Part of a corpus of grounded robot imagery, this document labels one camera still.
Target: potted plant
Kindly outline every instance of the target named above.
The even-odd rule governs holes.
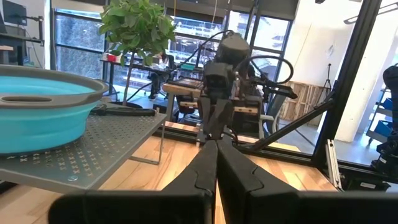
[[[164,8],[149,0],[111,0],[110,5],[104,6],[101,19],[104,24],[99,32],[108,32],[106,40],[113,43],[110,53],[121,55],[122,66],[124,56],[132,53],[123,97],[125,106],[135,54],[143,58],[143,65],[152,64],[152,57],[163,52],[169,40],[175,42],[175,27]]]

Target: tripod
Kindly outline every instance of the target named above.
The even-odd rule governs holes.
[[[319,100],[321,99],[322,93],[325,90],[326,91],[326,95],[329,95],[329,93],[331,92],[331,83],[330,83],[330,66],[331,64],[328,64],[328,78],[325,81],[325,84],[323,85],[322,91],[319,94],[318,100],[317,100],[317,104],[319,103]]]

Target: plant stem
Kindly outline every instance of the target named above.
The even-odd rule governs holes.
[[[135,54],[136,54],[135,51],[133,51],[132,54],[131,54],[129,72],[127,73],[126,88],[124,89],[124,95],[123,95],[123,106],[126,106],[126,105],[127,105],[127,92],[129,91],[130,76],[131,76],[132,65],[133,65],[133,63],[134,63],[134,55],[135,55]]]

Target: wooden crate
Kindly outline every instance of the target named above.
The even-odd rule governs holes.
[[[280,112],[280,118],[288,121],[295,121],[311,112],[317,104],[322,102],[326,97],[326,91],[322,92],[323,87],[309,85],[298,82],[288,82],[287,86],[293,89],[298,98],[293,100],[286,98]],[[322,116],[312,119],[309,124],[318,126]]]

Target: perforated metal shelf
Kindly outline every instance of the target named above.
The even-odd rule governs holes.
[[[28,156],[0,157],[0,179],[60,193],[97,189],[165,118],[89,116],[76,141]]]

